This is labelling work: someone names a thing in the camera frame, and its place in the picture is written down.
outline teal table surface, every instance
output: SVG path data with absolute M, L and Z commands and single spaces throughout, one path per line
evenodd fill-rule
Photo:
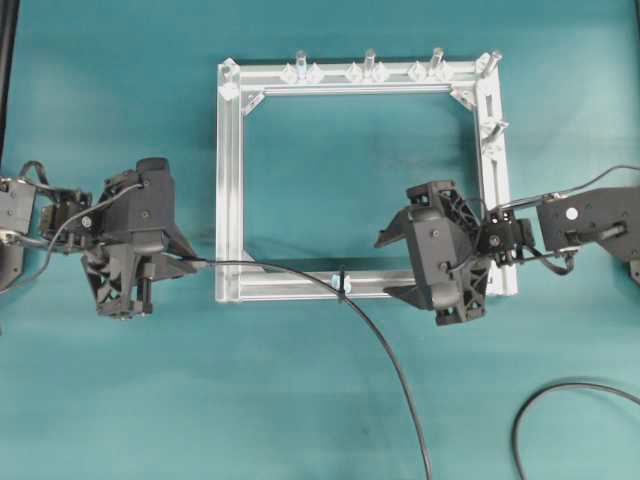
M 27 0 L 3 174 L 37 159 L 52 183 L 98 194 L 166 156 L 177 222 L 211 256 L 218 63 L 437 46 L 450 59 L 502 50 L 514 196 L 640 165 L 632 0 Z M 372 247 L 404 189 L 451 178 L 477 191 L 472 117 L 446 95 L 270 99 L 245 134 L 246 244 L 260 259 L 406 264 L 402 244 Z M 548 381 L 640 393 L 640 290 L 622 265 L 591 246 L 571 276 L 530 264 L 519 285 L 448 328 L 398 301 L 361 302 L 406 369 L 438 480 L 515 478 L 511 420 Z M 393 369 L 344 305 L 220 305 L 211 272 L 158 284 L 154 304 L 151 317 L 98 318 L 77 257 L 2 296 L 0 478 L 423 477 Z M 532 480 L 635 478 L 639 442 L 640 411 L 597 394 L 549 397 L 522 430 Z

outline cable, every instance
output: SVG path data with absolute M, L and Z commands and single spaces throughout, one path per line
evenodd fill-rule
M 40 162 L 36 160 L 29 160 L 25 163 L 20 169 L 20 173 L 18 173 L 19 177 L 26 177 L 29 170 L 34 169 L 36 171 L 36 175 L 38 175 L 38 180 L 43 185 L 49 185 L 49 180 L 47 179 L 47 171 Z
M 398 376 L 398 380 L 400 381 L 400 385 L 402 386 L 402 391 L 404 393 L 404 398 L 407 401 L 407 405 L 409 407 L 409 412 L 411 414 L 411 420 L 413 421 L 413 425 L 416 430 L 416 435 L 418 436 L 418 443 L 420 445 L 420 453 L 422 455 L 422 462 L 424 463 L 424 470 L 426 480 L 432 479 L 432 469 L 431 469 L 431 459 L 429 457 L 429 449 L 427 448 L 426 442 L 424 440 L 424 432 L 422 430 L 422 424 L 420 423 L 420 418 L 418 417 L 418 413 L 416 410 L 415 402 L 413 400 L 413 395 L 411 394 L 411 389 L 409 388 L 409 384 L 407 383 L 407 379 L 404 376 L 404 372 L 400 367 L 400 363 L 398 362 L 398 358 L 396 357 L 393 348 L 385 338 L 384 334 L 380 331 L 377 325 L 371 320 L 366 313 L 349 297 L 347 297 L 340 290 L 333 288 L 331 285 L 323 282 L 319 278 L 314 277 L 313 275 L 309 275 L 308 273 L 301 272 L 299 270 L 295 270 L 293 268 L 285 267 L 282 265 L 276 265 L 273 263 L 265 263 L 265 262 L 255 262 L 255 261 L 245 261 L 245 260 L 206 260 L 206 259 L 197 259 L 199 261 L 204 261 L 208 265 L 215 267 L 222 266 L 252 266 L 252 267 L 264 267 L 271 268 L 273 270 L 278 270 L 281 272 L 291 273 L 296 275 L 297 277 L 303 278 L 305 280 L 310 281 L 311 283 L 315 283 L 316 285 L 324 288 L 328 292 L 334 294 L 338 299 L 345 302 L 351 309 L 356 312 L 362 320 L 367 324 L 367 326 L 374 333 L 382 347 L 384 348 L 387 356 L 391 360 L 393 364 L 393 368 L 395 368 L 396 374 Z
M 45 258 L 44 258 L 44 262 L 42 263 L 42 266 L 38 270 L 36 270 L 36 272 L 34 274 L 29 276 L 28 278 L 26 278 L 24 280 L 21 280 L 21 281 L 18 281 L 18 282 L 15 282 L 15 283 L 9 285 L 7 288 L 5 288 L 3 290 L 0 290 L 0 294 L 7 293 L 7 292 L 13 290 L 14 288 L 24 287 L 25 285 L 27 285 L 28 283 L 33 282 L 36 278 L 38 278 L 40 275 L 42 275 L 44 273 L 44 271 L 47 269 L 47 267 L 49 266 L 49 262 L 51 260 L 51 255 L 52 255 L 52 253 L 53 253 L 53 251 L 55 249 L 55 246 L 56 246 L 56 241 L 58 240 L 60 235 L 62 235 L 62 232 L 64 232 L 72 222 L 84 217 L 85 215 L 90 214 L 91 212 L 95 212 L 96 210 L 100 210 L 100 209 L 102 209 L 104 207 L 108 207 L 113 202 L 118 200 L 120 197 L 122 197 L 123 195 L 129 193 L 131 190 L 134 190 L 136 188 L 143 188 L 143 185 L 141 185 L 139 183 L 136 183 L 135 185 L 130 185 L 130 186 L 126 187 L 126 188 L 123 188 L 118 193 L 116 193 L 113 197 L 108 198 L 107 200 L 104 200 L 102 202 L 96 203 L 93 207 L 89 207 L 89 208 L 87 208 L 85 210 L 82 210 L 81 212 L 78 212 L 75 215 L 71 215 L 69 218 L 67 218 L 67 220 L 65 220 L 65 222 L 62 225 L 60 225 L 60 228 L 58 228 L 58 230 L 53 235 L 53 237 L 51 237 L 51 241 L 49 242 L 49 247 L 47 248 L 47 254 L 46 254 Z
M 533 205 L 536 205 L 536 204 L 540 203 L 543 198 L 545 198 L 547 196 L 550 196 L 550 195 L 554 195 L 554 194 L 568 195 L 570 193 L 574 193 L 574 192 L 577 192 L 579 190 L 583 190 L 583 189 L 593 185 L 597 181 L 601 180 L 602 178 L 606 177 L 611 172 L 613 172 L 615 170 L 621 170 L 621 169 L 640 171 L 640 167 L 636 167 L 634 165 L 624 165 L 624 164 L 614 165 L 613 167 L 610 167 L 610 168 L 606 169 L 601 174 L 599 174 L 596 177 L 592 178 L 588 182 L 583 183 L 582 185 L 578 185 L 577 187 L 567 188 L 566 190 L 560 190 L 558 192 L 549 192 L 549 193 L 545 193 L 543 195 L 536 195 L 536 196 L 533 196 L 533 197 L 524 197 L 524 198 L 519 198 L 517 200 L 511 200 L 510 202 L 503 203 L 501 205 L 498 205 L 498 206 L 492 208 L 491 211 L 498 210 L 498 209 L 504 209 L 504 208 L 513 208 L 513 207 L 525 208 L 525 207 L 533 206 Z
M 561 277 L 563 277 L 565 275 L 569 275 L 573 271 L 573 268 L 575 267 L 575 260 L 573 258 L 573 253 L 568 253 L 563 257 L 564 258 L 564 262 L 565 262 L 565 266 L 561 267 L 560 265 L 556 265 L 555 263 L 550 262 L 548 260 L 549 255 L 544 255 L 537 248 L 532 247 L 530 245 L 525 245 L 524 248 L 529 250 L 529 252 L 531 252 L 531 254 L 533 255 L 533 258 L 531 260 L 540 261 L 540 263 L 542 263 L 542 265 L 547 267 L 549 270 L 551 270 L 556 275 L 560 275 Z
M 520 480 L 527 480 L 527 475 L 524 471 L 524 467 L 522 466 L 522 458 L 520 457 L 520 450 L 518 445 L 518 432 L 520 429 L 520 423 L 522 422 L 522 419 L 524 418 L 529 408 L 537 400 L 549 393 L 557 392 L 560 390 L 595 390 L 599 392 L 610 393 L 612 395 L 617 395 L 618 397 L 629 400 L 630 402 L 635 403 L 640 407 L 640 397 L 636 397 L 635 395 L 625 392 L 624 390 L 610 387 L 608 385 L 600 385 L 597 383 L 565 382 L 550 385 L 538 390 L 533 395 L 531 395 L 527 399 L 527 401 L 524 402 L 524 404 L 520 407 L 520 410 L 518 410 L 518 413 L 513 420 L 513 426 L 511 428 L 511 452 L 513 453 L 513 460 L 515 462 Z

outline black robot arm segment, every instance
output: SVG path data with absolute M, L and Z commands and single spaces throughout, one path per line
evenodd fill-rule
M 435 310 L 438 325 L 483 316 L 489 267 L 540 261 L 566 275 L 579 248 L 595 242 L 623 262 L 640 284 L 640 187 L 601 188 L 483 211 L 479 219 L 452 181 L 407 190 L 410 205 L 380 232 L 376 247 L 406 239 L 415 285 L 385 289 L 411 305 Z M 531 222 L 516 212 L 536 206 L 548 253 L 535 247 Z M 564 266 L 549 260 L 562 258 Z
M 410 205 L 380 232 L 375 246 L 406 239 L 416 283 L 385 292 L 435 310 L 438 325 L 482 316 L 490 261 L 474 258 L 480 221 L 451 181 L 410 188 L 407 196 Z
M 26 177 L 31 168 L 39 182 Z M 3 290 L 19 282 L 24 248 L 44 248 L 48 256 L 81 253 L 97 312 L 115 318 L 151 313 L 152 282 L 195 273 L 197 256 L 175 224 L 175 187 L 166 159 L 140 160 L 135 170 L 107 179 L 93 207 L 89 193 L 51 187 L 37 162 L 20 173 L 0 180 Z M 40 211 L 40 239 L 29 236 L 37 195 L 52 202 Z

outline aluminum frame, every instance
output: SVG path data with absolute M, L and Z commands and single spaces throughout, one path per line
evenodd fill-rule
M 387 93 L 448 93 L 473 113 L 480 194 L 488 208 L 511 199 L 500 98 L 498 51 L 476 60 L 444 60 L 440 48 L 429 60 L 385 62 L 365 52 L 362 62 L 307 63 L 299 51 L 293 64 L 238 65 L 228 58 L 218 65 L 216 259 L 250 260 L 244 249 L 243 120 L 266 97 Z M 338 272 L 308 272 L 334 283 Z M 346 278 L 353 298 L 390 298 L 383 288 L 414 283 L 410 270 L 353 271 Z M 518 291 L 515 267 L 489 275 L 489 295 Z M 332 298 L 329 292 L 287 273 L 258 267 L 215 269 L 218 302 Z

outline bolt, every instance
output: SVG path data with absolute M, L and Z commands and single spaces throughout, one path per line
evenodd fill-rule
M 304 50 L 296 52 L 296 69 L 298 70 L 298 78 L 306 78 L 307 76 L 307 54 Z
M 501 135 L 504 134 L 504 131 L 508 126 L 509 122 L 505 122 L 504 120 L 499 120 L 498 122 L 496 122 L 495 127 L 493 127 L 493 130 L 491 131 L 489 136 L 483 140 L 483 143 L 486 144 L 495 142 L 498 138 L 500 138 Z
M 231 67 L 229 65 L 223 65 L 220 71 L 222 72 L 222 76 L 224 77 L 225 80 L 227 81 L 231 80 L 231 76 L 233 74 L 231 73 Z
M 370 48 L 364 52 L 364 76 L 369 78 L 373 72 L 373 67 L 376 64 L 376 51 Z
M 499 50 L 494 50 L 493 52 L 491 52 L 491 57 L 487 62 L 487 66 L 484 67 L 484 71 L 482 72 L 482 78 L 487 78 L 489 75 L 491 75 L 498 66 L 498 62 L 500 60 L 502 60 L 502 53 Z
M 429 63 L 429 71 L 433 73 L 436 68 L 440 66 L 442 63 L 442 59 L 444 58 L 444 50 L 441 48 L 434 48 L 433 55 L 431 56 L 431 62 Z

